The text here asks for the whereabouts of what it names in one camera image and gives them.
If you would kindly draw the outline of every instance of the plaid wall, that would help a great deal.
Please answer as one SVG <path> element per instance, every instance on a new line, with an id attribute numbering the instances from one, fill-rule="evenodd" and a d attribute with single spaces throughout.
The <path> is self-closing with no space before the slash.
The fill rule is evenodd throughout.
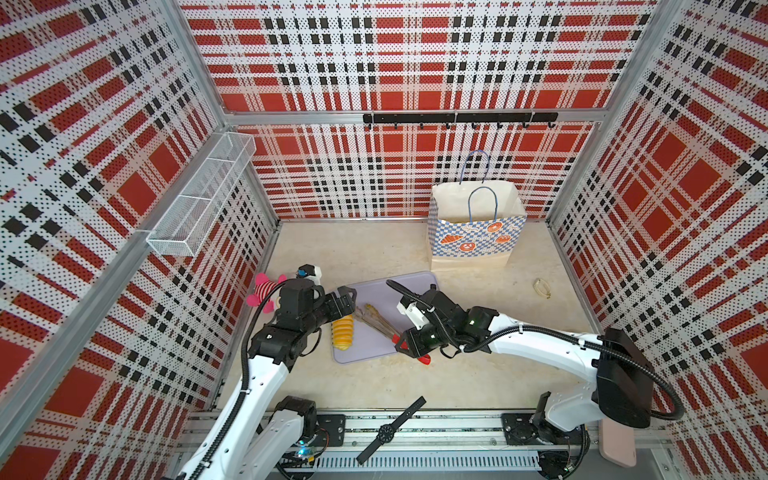
<path id="1" fill-rule="evenodd" d="M 686 2 L 555 225 L 602 325 L 687 404 L 694 478 L 768 475 L 766 63 L 768 6 Z"/>
<path id="2" fill-rule="evenodd" d="M 0 2 L 0 399 L 213 130 L 155 0 Z M 155 478 L 266 232 L 245 186 L 197 259 L 150 256 L 0 478 Z"/>
<path id="3" fill-rule="evenodd" d="M 277 213 L 285 218 L 423 216 L 432 185 L 511 180 L 531 219 L 547 216 L 591 124 L 553 128 L 454 124 L 241 127 L 256 138 L 253 162 Z"/>
<path id="4" fill-rule="evenodd" d="M 603 107 L 657 2 L 180 0 L 231 111 Z"/>

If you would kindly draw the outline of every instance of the floor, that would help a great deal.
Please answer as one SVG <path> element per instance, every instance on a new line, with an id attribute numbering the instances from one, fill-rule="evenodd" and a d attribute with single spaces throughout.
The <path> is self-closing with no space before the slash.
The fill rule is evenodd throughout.
<path id="1" fill-rule="evenodd" d="M 322 267 L 326 291 L 338 286 L 429 270 L 426 223 L 284 223 L 267 275 L 290 274 L 304 263 Z M 527 223 L 505 268 L 437 272 L 439 288 L 465 309 L 479 305 L 555 329 L 591 328 L 544 223 Z M 551 298 L 533 289 L 537 278 Z M 260 318 L 257 329 L 271 319 Z M 428 409 L 534 408 L 543 393 L 578 380 L 570 373 L 510 355 L 473 353 L 423 364 L 403 355 L 341 365 L 331 354 L 330 325 L 317 350 L 300 358 L 270 403 L 287 395 L 321 409 L 403 409 L 424 395 Z M 309 344 L 313 345 L 315 337 Z M 219 407 L 239 385 L 234 362 Z"/>

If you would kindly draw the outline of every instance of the striped plush toy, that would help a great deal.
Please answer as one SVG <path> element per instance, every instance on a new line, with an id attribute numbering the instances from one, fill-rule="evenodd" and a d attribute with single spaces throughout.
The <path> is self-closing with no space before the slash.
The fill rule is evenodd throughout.
<path id="1" fill-rule="evenodd" d="M 253 295 L 249 295 L 246 299 L 246 303 L 250 306 L 259 306 L 261 303 L 261 300 L 280 282 L 283 282 L 288 277 L 285 275 L 280 275 L 277 278 L 277 282 L 273 282 L 270 280 L 270 278 L 265 275 L 264 273 L 257 273 L 256 274 L 256 291 L 253 292 Z M 264 309 L 262 310 L 262 313 L 272 313 L 275 310 L 275 303 L 270 300 L 266 303 L 264 306 Z"/>

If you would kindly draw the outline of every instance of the lavender cutting board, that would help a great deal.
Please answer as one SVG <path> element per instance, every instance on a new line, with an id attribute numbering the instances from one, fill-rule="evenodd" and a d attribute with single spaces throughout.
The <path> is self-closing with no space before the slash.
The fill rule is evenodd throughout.
<path id="1" fill-rule="evenodd" d="M 390 278 L 419 295 L 429 290 L 430 284 L 434 283 L 437 285 L 437 279 L 432 272 L 409 273 Z M 386 285 L 387 280 L 389 279 L 371 280 L 370 282 L 349 285 L 349 287 L 357 290 L 357 306 L 362 309 L 366 303 L 370 303 L 376 307 L 381 316 L 390 322 L 396 330 L 403 332 L 411 328 L 413 323 L 411 323 L 407 316 L 397 311 L 397 303 L 402 298 L 402 295 L 389 288 Z M 347 350 L 339 350 L 333 347 L 331 350 L 333 351 L 333 359 L 343 365 L 397 353 L 392 339 L 384 337 L 381 333 L 357 320 L 355 320 L 352 346 Z"/>

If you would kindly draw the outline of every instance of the shopping bag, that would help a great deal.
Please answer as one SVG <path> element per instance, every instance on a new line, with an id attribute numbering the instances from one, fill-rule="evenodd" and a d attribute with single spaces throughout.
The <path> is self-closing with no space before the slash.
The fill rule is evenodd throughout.
<path id="1" fill-rule="evenodd" d="M 464 167 L 460 176 L 464 177 Z M 484 176 L 482 181 L 459 179 L 435 185 L 427 220 L 430 270 L 503 267 L 525 218 L 512 182 Z"/>

